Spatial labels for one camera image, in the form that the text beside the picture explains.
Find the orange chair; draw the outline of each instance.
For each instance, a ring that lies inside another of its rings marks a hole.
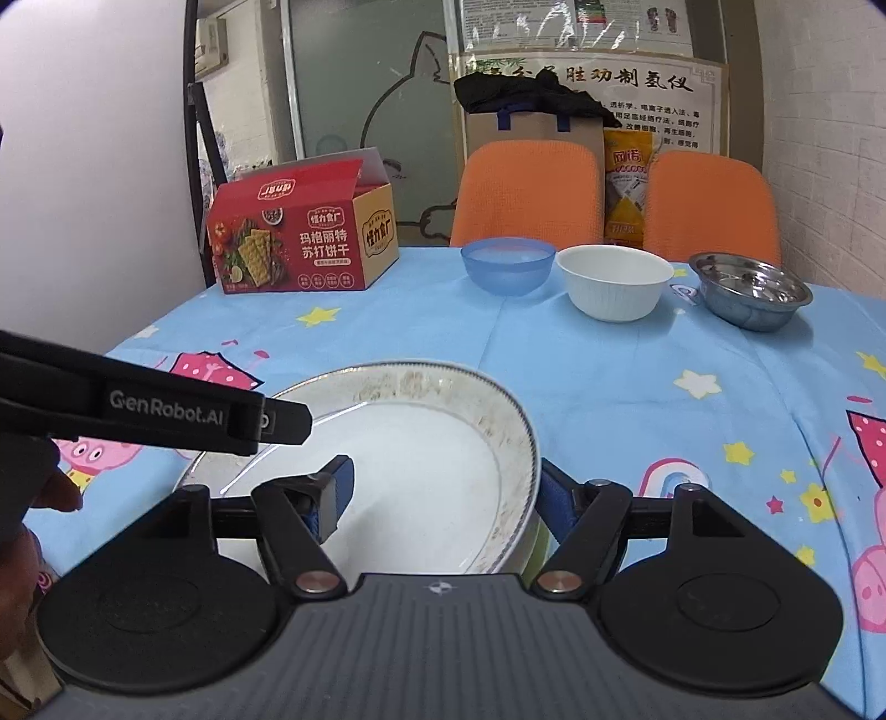
[[[643,249],[671,262],[706,251],[781,264],[769,185],[746,162],[671,150],[652,163]]]
[[[593,153],[559,140],[498,140],[462,174],[453,247],[486,238],[534,238],[558,250],[602,240],[600,176]]]

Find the glass door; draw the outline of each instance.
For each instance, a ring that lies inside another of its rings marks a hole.
[[[443,3],[288,2],[291,106],[304,156],[377,147],[400,243],[446,245],[459,149]]]

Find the blue tablecloth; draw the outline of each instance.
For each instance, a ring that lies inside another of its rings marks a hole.
[[[691,271],[677,273],[674,284],[695,286]],[[576,479],[659,496],[706,477],[825,578],[844,629],[824,683],[877,716],[886,708],[886,683],[875,682],[886,677],[886,496],[879,527],[874,515],[886,480],[877,444],[880,433],[886,441],[886,304],[816,287],[811,306],[761,335],[694,304],[687,287],[666,290],[639,322],[608,325],[571,305],[556,268],[535,293],[503,300],[465,277],[457,251],[407,248],[365,293],[214,287],[111,355],[267,395],[374,360],[479,368],[519,398],[542,454]],[[86,487],[83,509],[27,516],[61,572],[164,497],[188,464],[173,450],[94,441],[67,444],[63,457]],[[628,560],[661,547],[632,542]]]

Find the red cardboard box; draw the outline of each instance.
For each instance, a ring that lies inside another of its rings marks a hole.
[[[391,185],[375,148],[222,185],[206,226],[225,293],[365,290],[400,254]]]

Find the finger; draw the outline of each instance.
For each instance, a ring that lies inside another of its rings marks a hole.
[[[21,642],[39,572],[34,538],[22,527],[13,540],[0,545],[0,661]]]
[[[43,485],[33,507],[51,507],[53,510],[70,513],[83,507],[83,495],[67,475],[55,468],[49,480]]]
[[[40,544],[40,538],[37,537],[33,532],[31,532],[30,528],[28,528],[27,526],[25,526],[25,527],[27,529],[27,532],[30,533],[30,535],[31,535],[31,542],[34,543],[34,552],[37,555],[37,565],[42,565],[43,564],[43,546]]]

